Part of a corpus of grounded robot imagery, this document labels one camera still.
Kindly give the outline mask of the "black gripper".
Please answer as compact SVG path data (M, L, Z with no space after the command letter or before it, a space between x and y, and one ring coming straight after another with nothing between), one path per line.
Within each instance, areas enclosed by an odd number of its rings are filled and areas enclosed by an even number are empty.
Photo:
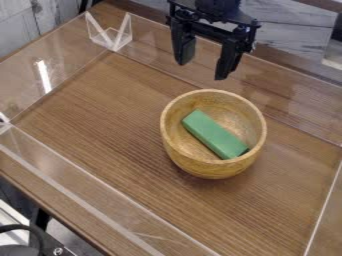
M216 80L224 80L235 71L243 52L251 52L255 46L260 23L240 10L240 1L167 0L167 24L177 64L185 65L193 58L196 35L223 42L215 69Z

